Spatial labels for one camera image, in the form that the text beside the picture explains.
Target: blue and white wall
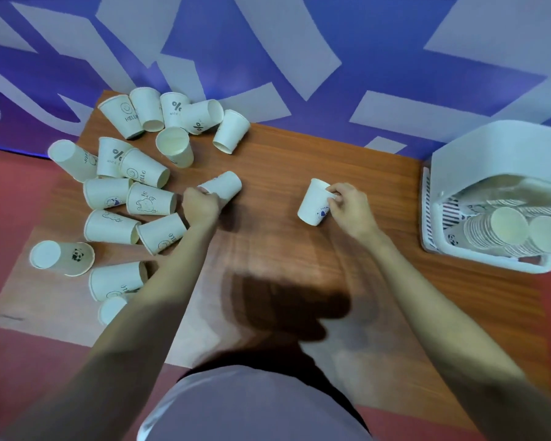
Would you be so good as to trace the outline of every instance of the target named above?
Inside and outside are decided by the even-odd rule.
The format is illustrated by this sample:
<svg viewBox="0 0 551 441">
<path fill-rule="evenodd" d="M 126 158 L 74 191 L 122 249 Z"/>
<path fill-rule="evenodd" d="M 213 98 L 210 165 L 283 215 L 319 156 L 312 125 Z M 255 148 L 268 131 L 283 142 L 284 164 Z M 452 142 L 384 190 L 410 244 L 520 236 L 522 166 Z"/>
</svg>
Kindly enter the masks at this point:
<svg viewBox="0 0 551 441">
<path fill-rule="evenodd" d="M 551 125 L 551 0 L 0 0 L 0 148 L 44 155 L 136 86 L 425 159 Z"/>
</svg>

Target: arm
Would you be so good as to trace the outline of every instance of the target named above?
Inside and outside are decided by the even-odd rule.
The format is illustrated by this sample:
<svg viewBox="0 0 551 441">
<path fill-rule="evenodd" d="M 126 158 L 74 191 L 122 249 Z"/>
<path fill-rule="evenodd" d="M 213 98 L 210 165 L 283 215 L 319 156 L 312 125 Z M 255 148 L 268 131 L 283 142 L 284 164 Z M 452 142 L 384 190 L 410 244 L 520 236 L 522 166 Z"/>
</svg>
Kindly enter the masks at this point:
<svg viewBox="0 0 551 441">
<path fill-rule="evenodd" d="M 145 406 L 206 259 L 219 201 L 184 193 L 190 223 L 171 255 L 106 327 L 85 365 L 57 395 L 5 432 L 8 441 L 118 440 Z"/>
<path fill-rule="evenodd" d="M 377 226 L 367 196 L 329 187 L 339 226 L 371 254 L 431 362 L 490 440 L 551 440 L 551 401 L 468 315 L 441 294 Z"/>
</svg>

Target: hand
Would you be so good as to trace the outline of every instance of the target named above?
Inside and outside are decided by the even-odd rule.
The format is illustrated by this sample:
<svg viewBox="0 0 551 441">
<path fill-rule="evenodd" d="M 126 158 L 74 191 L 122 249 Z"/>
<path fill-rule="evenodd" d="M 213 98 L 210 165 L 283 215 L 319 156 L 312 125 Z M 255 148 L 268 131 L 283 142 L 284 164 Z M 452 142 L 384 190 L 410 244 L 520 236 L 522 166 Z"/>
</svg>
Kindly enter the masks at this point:
<svg viewBox="0 0 551 441">
<path fill-rule="evenodd" d="M 371 213 L 365 193 L 347 183 L 331 185 L 327 190 L 339 194 L 335 199 L 329 198 L 328 205 L 332 217 L 347 234 L 365 243 L 369 237 L 382 233 Z"/>
<path fill-rule="evenodd" d="M 204 193 L 205 190 L 188 187 L 184 192 L 184 214 L 190 227 L 214 226 L 219 218 L 220 204 L 216 193 Z"/>
</svg>

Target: floor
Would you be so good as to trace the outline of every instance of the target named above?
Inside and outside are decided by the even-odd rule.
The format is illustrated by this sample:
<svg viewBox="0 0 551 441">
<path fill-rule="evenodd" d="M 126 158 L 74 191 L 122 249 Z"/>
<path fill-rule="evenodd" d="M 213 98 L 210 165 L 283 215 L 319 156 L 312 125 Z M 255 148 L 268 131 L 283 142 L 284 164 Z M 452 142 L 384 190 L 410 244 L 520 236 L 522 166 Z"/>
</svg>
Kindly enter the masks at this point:
<svg viewBox="0 0 551 441">
<path fill-rule="evenodd" d="M 48 161 L 0 152 L 0 289 L 58 175 L 59 170 Z M 551 350 L 551 274 L 540 276 L 539 281 Z M 0 428 L 39 397 L 57 388 L 73 374 L 87 352 L 88 348 L 82 346 L 0 329 Z M 184 371 L 166 365 L 148 407 Z M 414 417 L 366 407 L 358 409 L 371 432 L 382 441 L 482 439 L 477 433 Z M 127 440 L 134 439 L 138 422 Z"/>
</svg>

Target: wooden table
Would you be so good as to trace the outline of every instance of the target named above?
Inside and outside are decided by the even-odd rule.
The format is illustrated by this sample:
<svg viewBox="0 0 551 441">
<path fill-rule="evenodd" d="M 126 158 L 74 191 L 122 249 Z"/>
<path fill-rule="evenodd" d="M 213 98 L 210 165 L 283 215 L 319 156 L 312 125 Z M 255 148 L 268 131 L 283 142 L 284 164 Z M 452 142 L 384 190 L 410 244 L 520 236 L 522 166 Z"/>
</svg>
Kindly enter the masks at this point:
<svg viewBox="0 0 551 441">
<path fill-rule="evenodd" d="M 99 102 L 112 95 L 105 92 Z M 95 109 L 78 145 L 96 154 L 100 136 L 121 138 Z M 254 124 L 234 155 L 213 147 L 213 133 L 192 136 L 194 165 L 176 169 L 156 150 L 155 136 L 146 133 L 133 145 L 171 169 L 166 189 L 181 193 L 226 170 L 238 174 L 243 185 L 221 217 L 169 363 L 191 367 L 216 350 L 292 333 L 355 403 L 474 428 L 371 259 L 330 217 L 317 228 L 297 218 L 310 178 L 317 177 L 367 192 L 380 226 L 405 256 L 476 319 L 531 380 L 550 389 L 544 312 L 533 277 L 421 249 L 418 161 Z M 126 213 L 124 206 L 111 210 Z M 94 344 L 103 327 L 88 275 L 64 277 L 28 263 L 30 248 L 40 240 L 82 241 L 89 212 L 81 185 L 62 173 L 2 290 L 0 327 Z M 164 259 L 151 257 L 141 244 L 93 246 L 95 266 Z"/>
</svg>

